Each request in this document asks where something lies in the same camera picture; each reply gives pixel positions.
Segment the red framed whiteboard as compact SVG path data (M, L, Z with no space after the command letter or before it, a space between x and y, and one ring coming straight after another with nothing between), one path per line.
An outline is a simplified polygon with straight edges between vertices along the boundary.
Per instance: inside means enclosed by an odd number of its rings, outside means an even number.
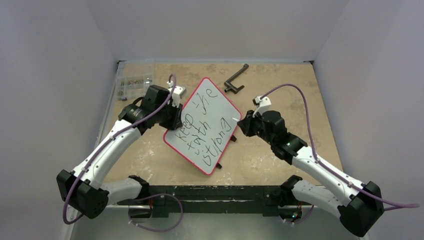
M209 78L203 78L183 106L182 127L163 141L205 175L211 175L234 135L241 112Z

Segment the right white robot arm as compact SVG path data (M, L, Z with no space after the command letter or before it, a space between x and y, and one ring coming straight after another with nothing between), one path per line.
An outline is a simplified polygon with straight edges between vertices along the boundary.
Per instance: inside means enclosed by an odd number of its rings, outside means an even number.
M249 110L237 125L245 136L261 138L278 159L306 172L321 184L315 186L292 176L284 182L280 191L284 202L292 204L298 200L323 209L360 238L383 215L383 203L377 200L382 196L377 184L372 181L363 183L320 156L314 156L312 147L287 130L278 111L254 114L253 110Z

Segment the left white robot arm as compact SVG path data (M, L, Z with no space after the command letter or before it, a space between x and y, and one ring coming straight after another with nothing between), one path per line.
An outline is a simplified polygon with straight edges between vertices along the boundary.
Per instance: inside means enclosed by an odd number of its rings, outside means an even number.
M105 183L105 177L121 155L154 125L167 130L182 126L181 98L185 87L164 88L151 85L144 96L125 106L112 129L94 151L73 170L62 170L56 177L61 199L64 201L62 218L68 225L67 207L71 206L81 216L94 219L106 206L125 200L138 205L149 199L149 184L131 175L113 183Z

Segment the clear plastic screw box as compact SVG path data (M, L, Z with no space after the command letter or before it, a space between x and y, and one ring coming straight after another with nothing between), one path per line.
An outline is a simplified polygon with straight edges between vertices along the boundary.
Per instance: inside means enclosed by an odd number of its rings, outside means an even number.
M117 99L121 101L143 97L154 82L152 74L118 77L115 83Z

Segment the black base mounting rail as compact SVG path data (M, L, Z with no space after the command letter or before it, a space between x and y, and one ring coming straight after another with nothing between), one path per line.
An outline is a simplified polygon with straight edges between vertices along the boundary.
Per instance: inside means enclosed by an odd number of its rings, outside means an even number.
M261 214L282 217L285 209L301 203L279 185L151 185L138 200L119 206L144 207L145 217L167 218L171 213Z

